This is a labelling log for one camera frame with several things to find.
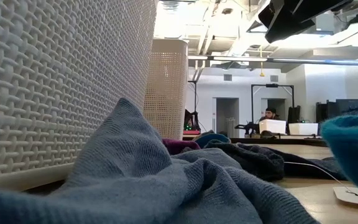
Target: man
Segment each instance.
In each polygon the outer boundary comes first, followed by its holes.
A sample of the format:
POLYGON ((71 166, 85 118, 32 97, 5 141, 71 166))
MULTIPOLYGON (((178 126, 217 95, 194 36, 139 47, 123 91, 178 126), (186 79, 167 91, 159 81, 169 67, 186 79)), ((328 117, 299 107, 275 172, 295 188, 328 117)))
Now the man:
POLYGON ((276 114, 276 109, 275 108, 266 108, 265 111, 265 116, 261 117, 259 119, 259 121, 263 121, 265 119, 276 119, 279 120, 280 117, 279 115, 276 114))

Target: blue knit fabric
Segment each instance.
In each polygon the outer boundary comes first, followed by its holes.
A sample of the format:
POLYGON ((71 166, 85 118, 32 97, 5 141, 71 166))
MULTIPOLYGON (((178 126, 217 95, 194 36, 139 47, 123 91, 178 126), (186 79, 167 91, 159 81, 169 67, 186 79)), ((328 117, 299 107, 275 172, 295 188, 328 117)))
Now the blue knit fabric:
POLYGON ((280 187, 220 149, 170 157, 121 99, 48 197, 0 192, 0 223, 316 223, 280 187))
POLYGON ((347 177, 358 185, 358 116, 329 120, 321 134, 347 177))
POLYGON ((195 140, 195 142, 200 146, 200 148, 204 148, 210 141, 212 140, 218 140, 223 143, 230 143, 230 139, 223 134, 206 134, 204 136, 199 137, 195 140))

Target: white hamper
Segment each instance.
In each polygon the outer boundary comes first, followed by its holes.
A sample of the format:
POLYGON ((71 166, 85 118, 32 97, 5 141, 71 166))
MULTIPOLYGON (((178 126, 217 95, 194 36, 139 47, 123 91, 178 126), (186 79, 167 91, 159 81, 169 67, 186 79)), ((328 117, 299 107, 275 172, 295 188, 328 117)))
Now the white hamper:
POLYGON ((295 123, 290 124, 291 135, 312 135, 317 134, 318 123, 295 123))
POLYGON ((153 41, 144 116, 163 138, 180 140, 183 136, 187 47, 182 40, 153 41))
POLYGON ((144 105, 155 0, 0 0, 0 188, 64 179, 120 97, 144 105))
POLYGON ((273 119, 265 119, 263 121, 259 121, 259 131, 270 131, 272 133, 280 133, 285 134, 286 121, 279 121, 273 119))

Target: white woven basket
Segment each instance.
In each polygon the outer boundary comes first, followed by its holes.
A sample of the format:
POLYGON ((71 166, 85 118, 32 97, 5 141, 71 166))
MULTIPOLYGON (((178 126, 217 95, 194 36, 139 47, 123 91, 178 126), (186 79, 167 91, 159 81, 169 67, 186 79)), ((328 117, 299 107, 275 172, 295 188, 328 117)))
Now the white woven basket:
POLYGON ((182 40, 153 41, 144 116, 163 138, 179 140, 183 136, 187 48, 182 40))
POLYGON ((64 179, 120 97, 144 105, 155 0, 0 0, 0 188, 64 179))

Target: black frame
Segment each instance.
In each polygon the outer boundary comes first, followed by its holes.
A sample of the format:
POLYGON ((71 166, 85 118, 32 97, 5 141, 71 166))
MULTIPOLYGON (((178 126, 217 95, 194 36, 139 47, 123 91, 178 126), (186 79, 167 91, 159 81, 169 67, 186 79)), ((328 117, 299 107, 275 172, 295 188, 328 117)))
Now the black frame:
POLYGON ((266 88, 278 88, 278 87, 290 87, 292 92, 292 108, 295 108, 295 96, 294 96, 294 87, 293 85, 278 85, 278 84, 251 84, 251 116, 252 116, 252 122, 254 122, 254 87, 255 86, 264 86, 266 88))
POLYGON ((194 84, 194 112, 197 112, 197 81, 187 81, 194 84))

